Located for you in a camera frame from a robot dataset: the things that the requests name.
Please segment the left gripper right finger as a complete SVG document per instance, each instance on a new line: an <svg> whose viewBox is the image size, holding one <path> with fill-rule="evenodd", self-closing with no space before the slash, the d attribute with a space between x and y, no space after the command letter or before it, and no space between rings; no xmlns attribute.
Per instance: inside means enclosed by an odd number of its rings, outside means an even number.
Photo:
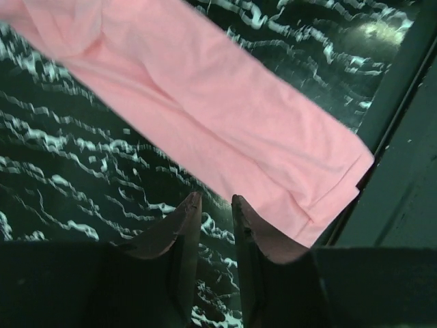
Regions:
<svg viewBox="0 0 437 328"><path fill-rule="evenodd" d="M435 327L436 251L308 248L231 201L245 327Z"/></svg>

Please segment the pink t-shirt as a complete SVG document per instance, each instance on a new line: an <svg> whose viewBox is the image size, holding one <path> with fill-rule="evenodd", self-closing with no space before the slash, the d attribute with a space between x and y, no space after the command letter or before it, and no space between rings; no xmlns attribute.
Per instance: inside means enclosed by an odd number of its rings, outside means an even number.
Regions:
<svg viewBox="0 0 437 328"><path fill-rule="evenodd" d="M373 164L361 139L183 1L2 1L1 19L226 200L311 246Z"/></svg>

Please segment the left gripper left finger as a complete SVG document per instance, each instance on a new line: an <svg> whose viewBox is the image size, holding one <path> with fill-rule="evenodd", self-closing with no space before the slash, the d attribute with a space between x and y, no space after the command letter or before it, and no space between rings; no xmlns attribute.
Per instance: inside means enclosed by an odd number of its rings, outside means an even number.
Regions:
<svg viewBox="0 0 437 328"><path fill-rule="evenodd" d="M2 327L187 327L201 225L193 192L119 245L1 245Z"/></svg>

